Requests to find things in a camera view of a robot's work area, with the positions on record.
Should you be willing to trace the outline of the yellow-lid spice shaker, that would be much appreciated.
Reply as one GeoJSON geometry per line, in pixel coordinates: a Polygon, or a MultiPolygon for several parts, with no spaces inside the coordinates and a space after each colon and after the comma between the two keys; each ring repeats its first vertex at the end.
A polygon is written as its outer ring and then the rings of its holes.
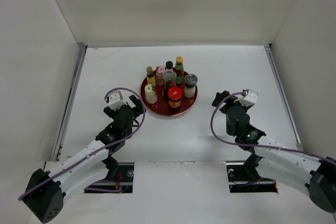
{"type": "Polygon", "coordinates": [[[158,100],[156,95],[155,86],[152,84],[147,84],[144,88],[145,100],[148,104],[155,104],[158,100]]]}

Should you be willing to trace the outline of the small yellow-label oil bottle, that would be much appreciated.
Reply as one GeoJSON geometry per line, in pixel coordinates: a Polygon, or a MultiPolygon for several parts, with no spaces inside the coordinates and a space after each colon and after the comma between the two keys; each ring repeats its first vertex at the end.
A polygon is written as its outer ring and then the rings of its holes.
{"type": "Polygon", "coordinates": [[[156,86],[155,75],[154,75],[152,67],[146,68],[146,80],[147,80],[147,84],[153,85],[154,87],[156,86]]]}

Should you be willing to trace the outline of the grey-lid pepper grinder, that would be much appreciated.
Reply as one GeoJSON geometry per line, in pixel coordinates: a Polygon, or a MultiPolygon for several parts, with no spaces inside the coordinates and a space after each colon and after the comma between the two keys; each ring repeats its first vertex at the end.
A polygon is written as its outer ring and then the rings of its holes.
{"type": "Polygon", "coordinates": [[[184,78],[185,87],[183,94],[186,98],[192,98],[196,92],[198,77],[194,74],[187,74],[184,78]]]}

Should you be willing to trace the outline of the pink-lid spice shaker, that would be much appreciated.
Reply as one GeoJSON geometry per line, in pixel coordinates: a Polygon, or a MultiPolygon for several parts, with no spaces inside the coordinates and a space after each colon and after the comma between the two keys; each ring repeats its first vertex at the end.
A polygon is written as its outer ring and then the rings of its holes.
{"type": "Polygon", "coordinates": [[[164,72],[165,72],[165,67],[157,66],[155,70],[155,82],[159,86],[162,86],[164,84],[164,78],[163,78],[164,72]]]}

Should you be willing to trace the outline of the red-lid chili sauce jar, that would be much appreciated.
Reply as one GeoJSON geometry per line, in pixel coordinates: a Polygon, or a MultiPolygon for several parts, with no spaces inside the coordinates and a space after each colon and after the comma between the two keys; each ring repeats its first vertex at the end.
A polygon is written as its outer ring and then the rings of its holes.
{"type": "Polygon", "coordinates": [[[171,87],[167,92],[168,104],[171,110],[179,110],[181,107],[181,99],[183,91],[179,87],[171,87]]]}

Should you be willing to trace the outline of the dark soy sauce bottle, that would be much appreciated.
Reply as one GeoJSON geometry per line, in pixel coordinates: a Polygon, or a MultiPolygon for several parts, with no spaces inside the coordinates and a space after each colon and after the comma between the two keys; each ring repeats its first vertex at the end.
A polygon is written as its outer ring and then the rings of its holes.
{"type": "Polygon", "coordinates": [[[165,71],[163,73],[164,79],[164,96],[168,97],[168,91],[170,88],[176,86],[176,73],[173,69],[173,62],[167,61],[165,64],[165,71]]]}

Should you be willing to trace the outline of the green-label sauce bottle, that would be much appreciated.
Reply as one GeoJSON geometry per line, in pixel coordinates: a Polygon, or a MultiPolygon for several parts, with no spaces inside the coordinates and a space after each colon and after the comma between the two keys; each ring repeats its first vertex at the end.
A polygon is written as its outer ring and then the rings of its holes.
{"type": "Polygon", "coordinates": [[[175,73],[176,73],[176,84],[182,84],[184,80],[184,66],[183,66],[183,57],[176,57],[175,63],[175,73]]]}

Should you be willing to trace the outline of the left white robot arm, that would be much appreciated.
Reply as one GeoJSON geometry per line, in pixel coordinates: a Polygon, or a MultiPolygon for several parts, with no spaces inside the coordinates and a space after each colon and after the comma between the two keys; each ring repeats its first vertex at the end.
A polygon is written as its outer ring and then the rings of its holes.
{"type": "Polygon", "coordinates": [[[138,95],[129,97],[133,105],[115,91],[105,98],[104,113],[112,119],[86,147],[58,166],[34,171],[25,192],[19,197],[41,223],[49,223],[74,195],[88,190],[100,180],[113,181],[118,175],[119,163],[113,154],[141,126],[137,117],[144,108],[138,95]]]}

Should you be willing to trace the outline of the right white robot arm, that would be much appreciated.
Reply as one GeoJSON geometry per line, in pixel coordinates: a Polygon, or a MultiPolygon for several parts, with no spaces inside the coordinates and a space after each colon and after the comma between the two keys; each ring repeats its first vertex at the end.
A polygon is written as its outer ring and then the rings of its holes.
{"type": "Polygon", "coordinates": [[[212,106],[226,116],[226,133],[233,142],[214,137],[250,153],[244,175],[252,180],[273,179],[304,195],[325,212],[335,213],[335,159],[290,149],[252,126],[247,111],[256,104],[258,93],[251,89],[216,93],[212,106]]]}

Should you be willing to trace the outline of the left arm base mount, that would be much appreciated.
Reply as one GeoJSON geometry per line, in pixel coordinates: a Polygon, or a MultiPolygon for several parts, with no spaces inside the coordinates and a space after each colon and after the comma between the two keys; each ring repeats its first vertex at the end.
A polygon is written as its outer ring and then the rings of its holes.
{"type": "Polygon", "coordinates": [[[87,194],[132,193],[135,163],[119,163],[113,157],[108,157],[103,163],[108,169],[106,177],[87,187],[84,192],[87,194]]]}

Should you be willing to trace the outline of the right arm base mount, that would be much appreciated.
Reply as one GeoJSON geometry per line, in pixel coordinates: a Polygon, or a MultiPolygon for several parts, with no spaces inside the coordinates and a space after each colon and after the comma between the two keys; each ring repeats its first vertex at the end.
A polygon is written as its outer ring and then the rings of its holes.
{"type": "Polygon", "coordinates": [[[261,160],[251,154],[245,161],[226,163],[229,191],[231,193],[277,193],[277,183],[270,178],[260,177],[256,171],[261,160]]]}

